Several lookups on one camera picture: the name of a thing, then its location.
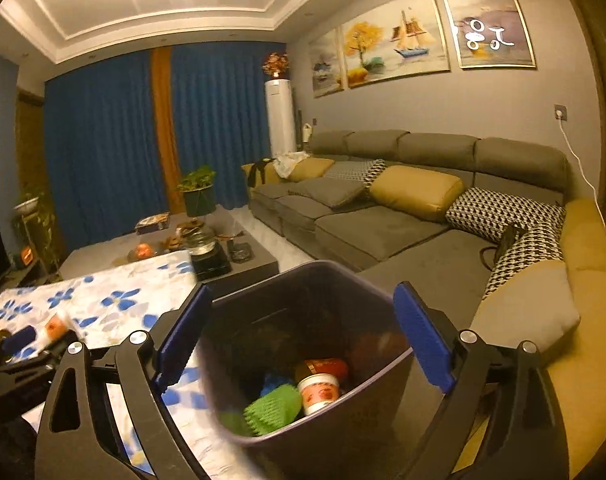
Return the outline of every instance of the box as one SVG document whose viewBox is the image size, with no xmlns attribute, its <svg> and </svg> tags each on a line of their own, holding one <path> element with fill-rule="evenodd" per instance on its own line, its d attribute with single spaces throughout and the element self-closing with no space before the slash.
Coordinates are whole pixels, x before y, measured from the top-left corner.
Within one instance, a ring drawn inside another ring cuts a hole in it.
<svg viewBox="0 0 606 480">
<path fill-rule="evenodd" d="M 161 213 L 154 216 L 148 216 L 136 223 L 134 231 L 137 235 L 145 235 L 148 233 L 154 233 L 156 231 L 162 231 L 170 226 L 170 214 Z"/>
<path fill-rule="evenodd" d="M 392 298 L 334 262 L 317 261 L 214 301 L 197 345 L 221 433 L 285 478 L 342 478 L 342 463 L 378 451 L 390 432 L 412 350 Z M 353 389 L 318 412 L 253 436 L 243 409 L 266 372 L 293 375 L 304 359 L 345 359 Z"/>
</svg>

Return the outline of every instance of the power outlet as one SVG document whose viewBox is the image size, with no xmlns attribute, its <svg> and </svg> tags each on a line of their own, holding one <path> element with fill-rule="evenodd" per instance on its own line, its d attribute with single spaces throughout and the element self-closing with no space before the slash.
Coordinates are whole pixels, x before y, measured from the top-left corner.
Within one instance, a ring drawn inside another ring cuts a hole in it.
<svg viewBox="0 0 606 480">
<path fill-rule="evenodd" d="M 557 111 L 561 112 L 561 120 L 562 121 L 567 121 L 568 120 L 568 109 L 566 107 L 564 107 L 563 105 L 554 105 L 554 118 L 557 119 Z"/>
</svg>

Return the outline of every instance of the white cable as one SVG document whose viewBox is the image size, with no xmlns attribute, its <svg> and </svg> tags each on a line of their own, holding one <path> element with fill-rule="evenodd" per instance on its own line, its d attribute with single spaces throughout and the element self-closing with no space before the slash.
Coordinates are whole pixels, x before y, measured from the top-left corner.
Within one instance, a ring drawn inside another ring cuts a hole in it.
<svg viewBox="0 0 606 480">
<path fill-rule="evenodd" d="M 598 197 L 597 197 L 596 188 L 587 179 L 586 174 L 583 170 L 583 164 L 581 164 L 581 159 L 574 152 L 574 150 L 572 149 L 572 146 L 570 145 L 568 136 L 566 135 L 566 132 L 563 130 L 563 121 L 560 119 L 560 117 L 557 117 L 557 121 L 558 121 L 558 127 L 560 128 L 561 133 L 563 134 L 563 138 L 565 139 L 566 144 L 568 145 L 568 148 L 570 149 L 570 153 L 572 153 L 572 155 L 574 155 L 574 158 L 576 158 L 576 161 L 579 163 L 579 171 L 581 172 L 581 176 L 583 177 L 583 180 L 585 180 L 586 184 L 592 188 L 592 193 L 594 195 L 594 205 L 596 206 L 596 210 L 599 212 L 599 216 L 601 217 L 601 222 L 603 222 L 603 226 L 606 227 L 605 220 L 603 219 L 603 214 L 601 213 L 601 208 L 599 207 L 599 201 L 598 201 Z"/>
</svg>

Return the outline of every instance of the tree painting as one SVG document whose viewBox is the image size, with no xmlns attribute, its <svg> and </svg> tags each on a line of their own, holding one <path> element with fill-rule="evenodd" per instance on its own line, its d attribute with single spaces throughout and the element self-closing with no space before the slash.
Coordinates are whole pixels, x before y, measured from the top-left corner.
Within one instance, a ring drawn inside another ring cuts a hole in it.
<svg viewBox="0 0 606 480">
<path fill-rule="evenodd" d="M 367 50 L 381 43 L 382 39 L 383 29 L 381 27 L 368 22 L 354 23 L 345 34 L 345 55 L 353 56 L 358 53 L 361 66 L 365 68 L 363 55 Z"/>
</svg>

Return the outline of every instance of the blue floral tablecloth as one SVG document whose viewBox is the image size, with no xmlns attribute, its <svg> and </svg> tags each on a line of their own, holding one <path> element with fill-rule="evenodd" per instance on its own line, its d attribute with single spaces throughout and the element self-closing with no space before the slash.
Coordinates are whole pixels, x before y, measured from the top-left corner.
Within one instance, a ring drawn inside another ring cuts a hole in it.
<svg viewBox="0 0 606 480">
<path fill-rule="evenodd" d="M 135 330 L 149 330 L 158 317 L 179 308 L 196 283 L 186 251 L 97 272 L 67 282 L 14 288 L 0 295 L 0 328 L 16 332 L 26 325 L 42 329 L 64 311 L 83 330 L 89 348 L 118 344 Z M 39 349 L 24 348 L 17 359 Z M 132 428 L 120 386 L 108 384 L 118 429 L 134 466 L 152 472 Z M 262 478 L 243 452 L 215 432 L 203 395 L 195 352 L 179 383 L 163 394 L 174 421 L 208 474 L 221 479 Z M 43 406 L 24 418 L 38 428 Z"/>
</svg>

